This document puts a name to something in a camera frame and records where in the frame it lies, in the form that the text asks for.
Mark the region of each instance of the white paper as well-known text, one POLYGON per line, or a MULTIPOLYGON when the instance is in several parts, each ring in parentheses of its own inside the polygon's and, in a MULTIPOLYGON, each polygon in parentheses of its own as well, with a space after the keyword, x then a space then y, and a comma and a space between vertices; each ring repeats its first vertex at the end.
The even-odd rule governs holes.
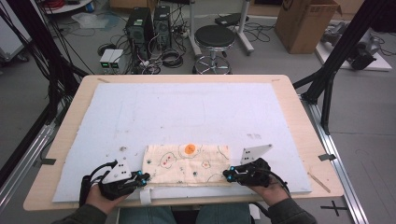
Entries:
MULTIPOLYGON (((232 165, 239 165, 243 148, 272 144, 262 156, 272 171, 289 183, 291 192, 311 191, 271 84, 104 83, 79 127, 53 201, 77 202, 81 178, 101 164, 126 158, 136 171, 148 145, 188 143, 226 145, 232 165)), ((161 187, 151 199, 251 193, 237 184, 161 187)))

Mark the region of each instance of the stool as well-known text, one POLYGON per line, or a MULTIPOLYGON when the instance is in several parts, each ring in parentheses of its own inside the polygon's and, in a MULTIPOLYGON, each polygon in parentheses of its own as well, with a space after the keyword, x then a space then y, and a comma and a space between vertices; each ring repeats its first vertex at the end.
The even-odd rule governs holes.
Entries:
POLYGON ((195 42, 201 48, 208 49, 210 56, 203 56, 199 58, 192 72, 194 74, 231 74, 230 64, 222 57, 216 56, 217 51, 222 51, 225 55, 224 50, 229 49, 235 41, 235 34, 233 31, 227 29, 224 26, 219 25, 207 25, 199 28, 195 32, 195 42))

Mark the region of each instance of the cardboard box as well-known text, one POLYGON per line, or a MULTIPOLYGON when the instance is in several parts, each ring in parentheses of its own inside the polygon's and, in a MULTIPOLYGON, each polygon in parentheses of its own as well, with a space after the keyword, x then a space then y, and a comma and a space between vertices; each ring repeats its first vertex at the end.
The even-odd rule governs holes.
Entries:
POLYGON ((134 7, 149 7, 153 12, 158 0, 110 0, 110 7, 121 11, 130 11, 134 7))
POLYGON ((333 0, 284 0, 276 34, 289 53, 313 53, 338 8, 333 0))

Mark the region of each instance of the black stool seat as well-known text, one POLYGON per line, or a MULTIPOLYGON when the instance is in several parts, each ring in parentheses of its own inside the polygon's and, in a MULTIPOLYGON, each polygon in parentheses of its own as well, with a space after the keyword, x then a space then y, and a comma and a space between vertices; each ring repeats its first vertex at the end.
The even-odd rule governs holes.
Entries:
POLYGON ((235 35, 226 27, 207 25, 195 32, 195 40, 204 47, 226 48, 235 41, 235 35))

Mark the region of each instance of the gray pants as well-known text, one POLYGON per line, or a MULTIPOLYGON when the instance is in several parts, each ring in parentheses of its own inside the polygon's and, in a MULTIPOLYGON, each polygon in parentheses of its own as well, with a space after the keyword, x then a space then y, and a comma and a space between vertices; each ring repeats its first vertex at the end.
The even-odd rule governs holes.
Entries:
MULTIPOLYGON (((176 224, 171 207, 121 208, 119 224, 176 224)), ((210 204, 201 207, 197 224, 229 223, 249 224, 247 203, 210 204)))

